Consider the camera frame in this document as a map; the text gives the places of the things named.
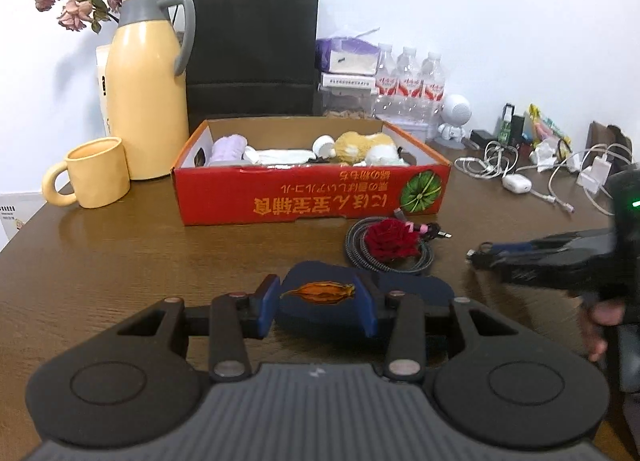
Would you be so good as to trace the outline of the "person right hand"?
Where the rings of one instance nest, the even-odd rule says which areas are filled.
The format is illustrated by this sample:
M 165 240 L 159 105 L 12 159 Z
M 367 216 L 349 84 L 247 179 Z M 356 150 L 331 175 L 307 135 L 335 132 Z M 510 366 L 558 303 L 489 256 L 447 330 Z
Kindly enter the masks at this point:
M 626 306 L 623 301 L 604 301 L 591 307 L 580 308 L 578 325 L 587 357 L 592 363 L 599 361 L 608 349 L 608 342 L 603 337 L 603 329 L 619 325 L 623 321 L 625 311 Z

